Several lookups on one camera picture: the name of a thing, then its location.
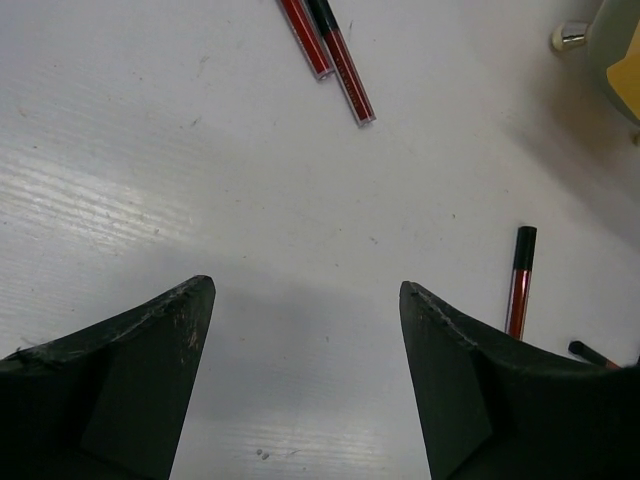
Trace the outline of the red lip gloss left-centre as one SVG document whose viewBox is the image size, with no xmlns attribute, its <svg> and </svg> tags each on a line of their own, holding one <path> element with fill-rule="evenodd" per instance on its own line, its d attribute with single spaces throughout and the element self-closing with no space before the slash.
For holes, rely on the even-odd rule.
<svg viewBox="0 0 640 480">
<path fill-rule="evenodd" d="M 521 226 L 517 231 L 505 325 L 505 332 L 517 340 L 522 339 L 524 331 L 536 239 L 537 228 L 534 226 Z"/>
</svg>

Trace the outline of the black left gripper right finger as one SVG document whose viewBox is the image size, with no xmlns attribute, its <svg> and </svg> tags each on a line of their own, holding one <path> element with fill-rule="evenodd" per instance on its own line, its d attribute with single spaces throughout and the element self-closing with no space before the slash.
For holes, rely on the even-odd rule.
<svg viewBox="0 0 640 480">
<path fill-rule="evenodd" d="M 518 341 L 421 285 L 401 328 L 435 479 L 635 479 L 639 370 Z"/>
</svg>

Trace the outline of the yellow drawer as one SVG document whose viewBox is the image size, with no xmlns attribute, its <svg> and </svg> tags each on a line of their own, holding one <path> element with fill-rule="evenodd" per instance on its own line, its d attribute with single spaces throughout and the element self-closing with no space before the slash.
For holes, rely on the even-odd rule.
<svg viewBox="0 0 640 480">
<path fill-rule="evenodd" d="M 607 79 L 623 104 L 639 118 L 639 49 L 626 55 L 607 69 Z"/>
</svg>

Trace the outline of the thin black makeup brush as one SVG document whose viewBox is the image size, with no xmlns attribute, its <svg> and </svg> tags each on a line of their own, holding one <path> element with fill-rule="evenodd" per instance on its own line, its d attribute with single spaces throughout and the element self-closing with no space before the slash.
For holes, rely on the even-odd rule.
<svg viewBox="0 0 640 480">
<path fill-rule="evenodd" d="M 597 365 L 607 369 L 620 368 L 619 365 L 609 360 L 607 357 L 595 351 L 580 340 L 572 340 L 568 345 L 568 351 L 577 358 L 580 358 L 592 365 Z"/>
</svg>

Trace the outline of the red lip gloss far-left inner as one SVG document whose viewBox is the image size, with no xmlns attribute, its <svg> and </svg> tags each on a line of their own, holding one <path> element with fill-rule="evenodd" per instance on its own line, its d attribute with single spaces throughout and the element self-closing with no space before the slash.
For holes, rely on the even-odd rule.
<svg viewBox="0 0 640 480">
<path fill-rule="evenodd" d="M 309 0 L 307 5 L 329 52 L 356 124 L 358 127 L 370 124 L 376 115 L 329 2 Z"/>
</svg>

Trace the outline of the red lip gloss far-left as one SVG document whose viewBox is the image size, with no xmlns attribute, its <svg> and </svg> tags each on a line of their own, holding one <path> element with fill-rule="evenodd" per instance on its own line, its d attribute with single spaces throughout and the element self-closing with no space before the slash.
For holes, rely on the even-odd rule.
<svg viewBox="0 0 640 480">
<path fill-rule="evenodd" d="M 278 4 L 314 78 L 322 81 L 330 77 L 334 69 L 305 2 L 279 0 Z"/>
<path fill-rule="evenodd" d="M 376 115 L 329 2 L 309 0 L 307 5 L 329 52 L 356 124 L 358 127 L 370 124 Z"/>
</svg>

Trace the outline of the red lip gloss far-left outer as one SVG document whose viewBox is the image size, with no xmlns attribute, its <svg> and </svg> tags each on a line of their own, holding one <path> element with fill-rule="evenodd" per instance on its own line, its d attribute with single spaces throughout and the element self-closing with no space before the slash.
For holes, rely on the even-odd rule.
<svg viewBox="0 0 640 480">
<path fill-rule="evenodd" d="M 334 69 L 305 2 L 279 0 L 278 4 L 314 78 L 322 81 L 330 77 Z"/>
</svg>

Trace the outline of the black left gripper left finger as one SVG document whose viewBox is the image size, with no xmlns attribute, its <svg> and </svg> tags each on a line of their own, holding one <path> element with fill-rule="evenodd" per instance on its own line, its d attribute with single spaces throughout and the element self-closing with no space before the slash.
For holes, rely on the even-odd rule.
<svg viewBox="0 0 640 480">
<path fill-rule="evenodd" d="M 214 301 L 213 280 L 198 275 L 3 358 L 2 477 L 168 478 Z"/>
</svg>

